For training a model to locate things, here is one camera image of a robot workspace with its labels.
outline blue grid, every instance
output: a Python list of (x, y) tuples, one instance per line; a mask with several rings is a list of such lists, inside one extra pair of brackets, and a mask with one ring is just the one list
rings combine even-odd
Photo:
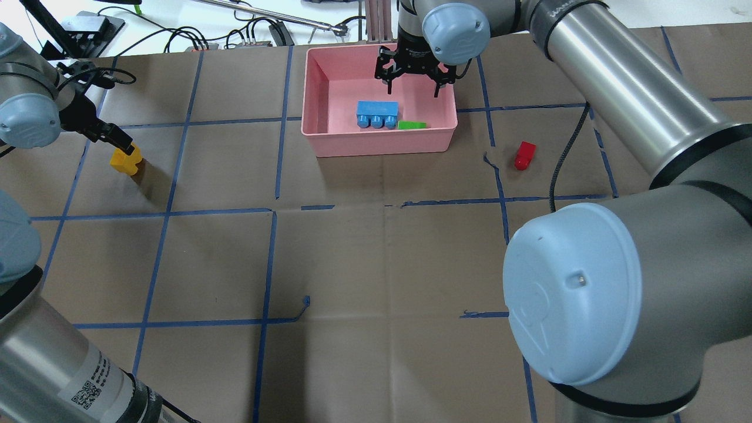
[[(666, 32), (664, 31), (664, 37), (666, 40), (667, 48), (669, 49), (669, 52), (672, 54), (672, 58), (675, 61), (675, 65), (679, 71), (681, 69), (678, 66), (678, 63), (675, 60), (675, 57), (673, 57), (673, 50), (671, 49), (670, 41), (668, 39), (668, 36)], [(163, 213), (150, 213), (150, 214), (129, 214), (129, 215), (84, 215), (84, 216), (68, 216), (68, 211), (70, 209), (70, 205), (72, 202), (72, 199), (74, 197), (74, 193), (76, 190), (77, 183), (79, 181), (79, 177), (81, 174), (81, 169), (83, 168), (83, 164), (85, 162), (88, 150), (89, 150), (89, 144), (87, 143), (86, 147), (84, 148), (82, 157), (80, 159), (77, 172), (75, 175), (75, 178), (73, 180), (63, 213), (61, 216), (41, 216), (41, 217), (34, 217), (32, 220), (34, 221), (58, 221), (59, 225), (53, 240), (53, 244), (50, 248), (50, 255), (47, 259), (47, 262), (45, 263), (44, 267), (44, 273), (45, 275), (48, 274), (50, 264), (52, 263), (56, 246), (58, 245), (60, 234), (62, 232), (62, 228), (66, 221), (89, 221), (89, 220), (114, 220), (114, 219), (133, 219), (133, 218), (161, 218), (163, 219), (162, 224), (162, 232), (160, 236), (159, 241), (159, 247), (157, 250), (157, 256), (155, 259), (155, 263), (153, 266), (153, 274), (150, 281), (150, 288), (149, 288), (149, 294), (147, 296), (147, 302), (144, 307), (144, 317), (141, 322), (125, 322), (125, 323), (108, 323), (108, 324), (76, 324), (75, 327), (79, 329), (140, 329), (139, 338), (138, 338), (138, 346), (136, 351), (136, 356), (134, 360), (134, 366), (133, 366), (133, 373), (136, 374), (138, 372), (138, 366), (140, 364), (141, 354), (142, 354), (142, 348), (144, 344), (144, 336), (145, 331), (148, 328), (156, 328), (156, 327), (219, 327), (219, 326), (260, 326), (261, 333), (259, 338), (259, 354), (258, 354), (258, 361), (256, 363), (256, 381), (255, 386), (256, 390), (254, 392), (254, 399), (253, 399), (253, 421), (258, 422), (259, 421), (259, 408), (260, 408), (260, 401), (261, 401), (261, 394), (262, 394), (262, 375), (263, 375), (263, 364), (264, 364), (264, 357), (265, 357), (265, 343), (266, 343), (266, 335), (268, 332), (268, 326), (270, 324), (290, 324), (298, 321), (300, 317), (302, 316), (303, 312), (306, 310), (306, 308), (310, 305), (311, 299), (309, 297), (304, 298), (303, 301), (303, 307), (301, 312), (293, 318), (270, 318), (269, 317), (269, 302), (271, 299), (271, 276), (273, 273), (274, 268), (274, 248), (276, 243), (276, 231), (277, 231), (277, 213), (274, 210), (271, 210), (269, 208), (238, 208), (238, 209), (213, 209), (213, 210), (196, 210), (196, 211), (172, 211), (172, 203), (174, 199), (174, 194), (177, 186), (177, 178), (179, 176), (180, 172), (180, 165), (182, 162), (183, 152), (185, 148), (186, 143), (186, 134), (188, 129), (191, 126), (207, 126), (207, 125), (225, 125), (225, 124), (234, 124), (234, 123), (264, 123), (264, 122), (280, 122), (280, 139), (279, 139), (279, 154), (277, 159), (277, 179), (275, 182), (275, 194), (276, 197), (279, 198), (281, 195), (280, 191), (280, 178), (281, 178), (281, 170), (282, 165), (284, 162), (284, 139), (285, 139), (285, 131), (286, 131), (286, 122), (290, 121), (300, 121), (300, 117), (290, 117), (287, 115), (287, 103), (288, 103), (288, 97), (289, 97), (289, 91), (290, 91), (290, 72), (291, 72), (291, 66), (292, 66), (292, 53), (293, 49), (290, 47), (288, 50), (288, 56), (287, 56), (287, 74), (285, 78), (285, 87), (284, 87), (284, 103), (283, 103), (283, 110), (282, 110), (282, 116), (279, 118), (264, 118), (264, 119), (246, 119), (246, 120), (212, 120), (212, 121), (203, 121), (203, 122), (191, 122), (191, 113), (193, 110), (193, 103), (196, 99), (196, 88), (199, 83), (199, 78), (201, 74), (201, 67), (204, 59), (204, 54), (200, 53), (199, 62), (196, 69), (196, 76), (193, 84), (193, 91), (190, 98), (190, 103), (188, 107), (188, 111), (186, 113), (186, 120), (183, 123), (160, 123), (160, 124), (150, 124), (150, 125), (131, 125), (131, 126), (123, 126), (124, 129), (137, 129), (137, 128), (165, 128), (165, 127), (182, 127), (183, 133), (182, 138), (180, 142), (180, 150), (178, 152), (177, 157), (177, 163), (175, 166), (173, 179), (171, 183), (171, 190), (168, 198), (168, 205)], [(491, 112), (492, 111), (513, 111), (513, 110), (523, 110), (523, 109), (550, 109), (550, 108), (583, 108), (584, 103), (570, 103), (570, 104), (554, 104), (554, 105), (512, 105), (512, 106), (497, 106), (497, 107), (491, 107), (489, 103), (489, 96), (488, 96), (488, 89), (486, 85), (486, 78), (484, 75), (484, 68), (483, 63), (480, 57), (478, 57), (478, 72), (481, 78), (481, 86), (483, 90), (483, 96), (484, 96), (484, 105), (483, 108), (464, 108), (464, 109), (458, 109), (458, 113), (485, 113), (487, 116), (487, 126), (488, 126), (488, 134), (490, 139), (490, 147), (494, 148), (496, 146), (496, 140), (494, 136), (494, 129), (493, 129), (493, 122), (491, 120)], [(102, 97), (102, 100), (99, 103), (99, 109), (102, 109), (102, 104), (105, 101), (105, 96)], [(725, 101), (744, 101), (744, 100), (752, 100), (752, 97), (729, 97), (729, 98), (716, 98), (713, 99), (713, 101), (717, 102), (725, 102)], [(594, 119), (594, 114), (591, 112), (591, 120)], [(596, 129), (596, 139), (598, 140), (599, 148), (601, 150), (604, 166), (606, 168), (606, 171), (608, 173), (609, 181), (611, 183), (611, 188), (613, 190), (613, 197), (618, 197), (618, 191), (617, 186), (614, 181), (614, 177), (611, 172), (611, 167), (608, 162), (608, 155), (605, 151), (605, 146), (603, 145), (602, 138), (599, 134), (599, 132)], [(404, 202), (402, 204), (402, 207), (412, 207), (412, 206), (431, 206), (431, 205), (470, 205), (470, 204), (493, 204), (498, 203), (501, 210), (502, 215), (502, 226), (504, 227), (504, 237), (505, 242), (509, 242), (510, 234), (509, 234), (509, 225), (508, 225), (508, 213), (506, 209), (506, 205), (510, 202), (534, 202), (534, 201), (545, 201), (547, 200), (547, 197), (537, 197), (537, 196), (531, 196), (531, 197), (506, 197), (504, 195), (503, 190), (503, 184), (502, 179), (499, 171), (499, 167), (491, 163), (487, 157), (484, 158), (484, 161), (494, 169), (495, 174), (495, 180), (496, 180), (496, 186), (499, 191), (499, 196), (496, 198), (488, 198), (488, 199), (455, 199), (455, 200), (423, 200), (423, 201), (417, 201), (417, 202)], [(584, 195), (584, 196), (556, 196), (556, 200), (588, 200), (588, 199), (606, 199), (609, 196), (603, 195), (603, 194), (593, 194), (593, 195)], [(302, 211), (313, 211), (313, 210), (331, 210), (335, 207), (335, 205), (304, 205), (301, 207)], [(170, 218), (173, 216), (189, 216), (189, 215), (229, 215), (229, 214), (245, 214), (245, 213), (270, 213), (271, 214), (271, 229), (270, 229), (270, 242), (269, 242), (269, 251), (268, 251), (268, 262), (267, 262), (267, 275), (266, 275), (266, 283), (265, 283), (265, 296), (264, 296), (264, 306), (263, 306), (263, 313), (262, 318), (260, 319), (238, 319), (238, 320), (210, 320), (210, 321), (160, 321), (160, 322), (151, 322), (149, 321), (149, 314), (150, 314), (150, 307), (153, 300), (153, 292), (156, 285), (157, 280), (157, 274), (159, 271), (159, 264), (162, 256), (162, 251), (164, 248), (165, 243), (165, 237), (167, 234), (168, 224), (170, 221)], [(465, 312), (462, 316), (459, 318), (468, 319), (468, 318), (508, 318), (509, 313), (508, 312)], [(537, 410), (535, 407), (535, 392), (532, 387), (532, 374), (530, 371), (529, 364), (523, 360), (523, 372), (526, 379), (526, 388), (528, 392), (528, 398), (529, 398), (529, 407), (530, 407), (530, 415), (531, 415), (531, 422), (537, 423), (538, 416), (537, 416)], [(681, 418), (676, 415), (675, 421), (681, 423)]]

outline black pole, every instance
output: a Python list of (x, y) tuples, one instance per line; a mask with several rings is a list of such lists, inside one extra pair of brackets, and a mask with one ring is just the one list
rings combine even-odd
[(78, 45), (73, 41), (68, 32), (63, 29), (60, 23), (50, 14), (39, 0), (19, 0), (23, 7), (29, 11), (34, 19), (39, 22), (42, 27), (52, 35), (57, 44), (64, 50), (63, 53), (67, 53), (68, 56), (74, 59), (78, 59), (83, 56), (83, 52)]

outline cardboard surface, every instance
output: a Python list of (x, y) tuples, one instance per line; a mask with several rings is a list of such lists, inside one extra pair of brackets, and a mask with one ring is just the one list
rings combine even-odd
[[(751, 121), (737, 53), (752, 25), (666, 34), (638, 30)], [(553, 423), (553, 389), (511, 335), (501, 269), (509, 237), (547, 213), (584, 99), (527, 35), (494, 39), (455, 86), (446, 153), (317, 159), (300, 132), (305, 49), (289, 64), (288, 48), (119, 60), (139, 82), (109, 92), (102, 116), (144, 150), (141, 180), (78, 135), (5, 157), (0, 187), (41, 231), (44, 296), (207, 423)], [(649, 184), (595, 112), (559, 207)], [(521, 141), (538, 146), (524, 172)], [(674, 421), (746, 421), (748, 351), (749, 339), (714, 348)]]

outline qr code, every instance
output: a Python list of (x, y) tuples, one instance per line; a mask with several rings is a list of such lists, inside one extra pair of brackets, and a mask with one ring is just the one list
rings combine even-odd
[(94, 386), (91, 382), (86, 382), (80, 391), (76, 393), (76, 396), (71, 398), (71, 401), (83, 407), (83, 409), (91, 408), (94, 401), (99, 398), (102, 390)]

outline yellow block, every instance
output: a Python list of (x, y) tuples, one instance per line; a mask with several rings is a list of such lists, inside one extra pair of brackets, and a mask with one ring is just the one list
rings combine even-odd
[(136, 144), (132, 145), (134, 150), (130, 156), (123, 153), (119, 148), (116, 148), (110, 159), (110, 166), (112, 166), (113, 169), (125, 173), (128, 176), (133, 176), (138, 172), (138, 167), (136, 165), (144, 159), (141, 156), (141, 149), (138, 148)]

